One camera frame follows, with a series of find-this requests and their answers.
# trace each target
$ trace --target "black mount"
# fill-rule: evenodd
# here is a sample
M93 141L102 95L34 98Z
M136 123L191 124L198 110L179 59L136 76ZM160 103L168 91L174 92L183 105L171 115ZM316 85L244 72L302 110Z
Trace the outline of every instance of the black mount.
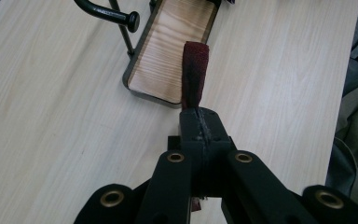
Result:
M140 21L138 12L133 11L130 14L120 12L117 0L109 0L112 9L95 5L89 0L75 0L75 2L81 9L89 13L91 16L117 23L124 38L124 42L126 43L128 54L132 55L134 53L126 27L131 33L135 33L138 30Z
M192 197L222 198L227 223L358 223L358 205L334 189L308 187L302 197L287 189L255 154L236 149L214 111L183 111L180 132L149 180L98 189L75 223L189 223Z

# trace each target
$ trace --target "black metal handle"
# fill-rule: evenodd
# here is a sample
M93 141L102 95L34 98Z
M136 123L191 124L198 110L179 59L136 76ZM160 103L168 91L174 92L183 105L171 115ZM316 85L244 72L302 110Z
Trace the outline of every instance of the black metal handle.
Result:
M114 10L107 7L101 7L88 0L75 0L75 2L81 9L91 16L126 26L131 33L138 30L140 16L136 11L133 11L130 14L125 14L120 12L118 8Z

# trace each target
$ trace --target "black metal frame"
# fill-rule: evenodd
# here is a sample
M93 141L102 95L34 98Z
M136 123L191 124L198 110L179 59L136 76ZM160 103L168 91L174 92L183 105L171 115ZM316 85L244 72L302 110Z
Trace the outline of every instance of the black metal frame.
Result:
M358 223L358 205L334 189L288 190L255 154L236 149L214 111L183 111L180 131L149 180L98 189L75 223L189 223L192 197L222 198L227 223Z

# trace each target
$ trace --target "light wood surface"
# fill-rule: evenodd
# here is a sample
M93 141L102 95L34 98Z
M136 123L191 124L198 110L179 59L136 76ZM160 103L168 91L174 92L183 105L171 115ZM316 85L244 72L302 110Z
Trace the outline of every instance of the light wood surface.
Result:
M148 1L119 4L142 30ZM357 13L358 0L217 13L201 105L294 192L324 183ZM73 223L99 187L152 175L180 111L131 95L128 62L118 28L73 1L0 1L0 223ZM202 206L193 223L224 223L219 200Z
M186 41L206 42L216 10L209 1L163 1L130 75L130 90L180 104L183 47Z

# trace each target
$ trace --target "black plastic part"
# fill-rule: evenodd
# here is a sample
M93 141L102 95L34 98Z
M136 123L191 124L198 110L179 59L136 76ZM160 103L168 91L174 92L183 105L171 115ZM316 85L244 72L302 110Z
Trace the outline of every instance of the black plastic part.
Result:
M103 206L101 198L106 192L122 192L121 203L112 207ZM126 186L112 184L95 191L76 218L75 224L127 224L132 223L131 213L136 209L132 190Z
M231 140L214 111L190 108L180 114L181 148L193 158L193 197L222 197L225 156Z
M255 154L230 152L226 168L252 223L318 223Z
M178 150L163 153L158 159L134 223L188 223L190 186L190 155Z
M222 198L222 211L227 224L252 223L240 199L233 192L228 192Z
M358 223L358 205L338 190L312 186L304 189L302 197L307 209L321 223Z

